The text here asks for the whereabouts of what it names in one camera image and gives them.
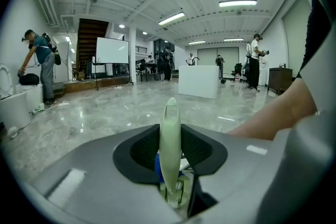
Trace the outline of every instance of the white counter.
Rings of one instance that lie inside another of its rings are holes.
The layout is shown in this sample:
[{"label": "white counter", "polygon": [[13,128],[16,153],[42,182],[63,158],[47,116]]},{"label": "white counter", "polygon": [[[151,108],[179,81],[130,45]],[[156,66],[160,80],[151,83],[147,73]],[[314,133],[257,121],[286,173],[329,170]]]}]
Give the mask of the white counter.
[{"label": "white counter", "polygon": [[218,66],[180,66],[178,92],[205,98],[216,98]]}]

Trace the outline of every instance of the staircase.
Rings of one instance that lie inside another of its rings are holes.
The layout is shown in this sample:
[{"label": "staircase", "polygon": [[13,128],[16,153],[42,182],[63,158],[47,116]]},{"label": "staircase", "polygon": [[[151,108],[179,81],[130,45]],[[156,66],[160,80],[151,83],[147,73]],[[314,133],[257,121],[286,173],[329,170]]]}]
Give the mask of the staircase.
[{"label": "staircase", "polygon": [[97,38],[105,37],[109,23],[100,20],[80,19],[77,40],[76,70],[87,77],[87,62],[96,55]]}]

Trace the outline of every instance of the reflective floor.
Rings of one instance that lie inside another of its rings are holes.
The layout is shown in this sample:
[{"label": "reflective floor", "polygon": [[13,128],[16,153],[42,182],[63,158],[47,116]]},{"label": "reflective floor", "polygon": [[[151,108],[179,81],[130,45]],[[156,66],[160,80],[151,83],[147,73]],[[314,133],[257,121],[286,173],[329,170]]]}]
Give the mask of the reflective floor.
[{"label": "reflective floor", "polygon": [[163,108],[175,97],[181,123],[228,132],[275,98],[273,92],[246,89],[247,84],[218,83],[217,99],[178,94],[178,81],[140,82],[135,86],[101,88],[65,95],[68,106],[40,112],[3,150],[22,179],[30,181],[44,168],[87,141],[160,123]]}]

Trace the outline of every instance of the gray plastic device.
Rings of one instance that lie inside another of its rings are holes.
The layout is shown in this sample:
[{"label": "gray plastic device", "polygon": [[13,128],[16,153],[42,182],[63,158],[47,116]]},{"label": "gray plastic device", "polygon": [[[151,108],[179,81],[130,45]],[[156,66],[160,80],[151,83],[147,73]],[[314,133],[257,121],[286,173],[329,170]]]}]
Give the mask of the gray plastic device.
[{"label": "gray plastic device", "polygon": [[[198,174],[188,219],[160,196],[156,175],[146,167],[153,160],[158,124],[85,143],[23,189],[41,213],[59,223],[281,223],[330,167],[335,116],[325,112],[303,119],[272,142],[182,124],[182,151]],[[55,206],[48,197],[72,169],[85,176]]]}]

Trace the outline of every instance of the black sleeve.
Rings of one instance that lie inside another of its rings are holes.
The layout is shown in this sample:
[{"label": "black sleeve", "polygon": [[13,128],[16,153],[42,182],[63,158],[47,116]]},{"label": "black sleeve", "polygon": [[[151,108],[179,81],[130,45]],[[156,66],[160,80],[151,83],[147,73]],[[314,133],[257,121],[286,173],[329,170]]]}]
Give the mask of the black sleeve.
[{"label": "black sleeve", "polygon": [[312,10],[307,25],[306,52],[300,71],[319,49],[331,28],[328,16],[319,0],[312,0],[311,6]]}]

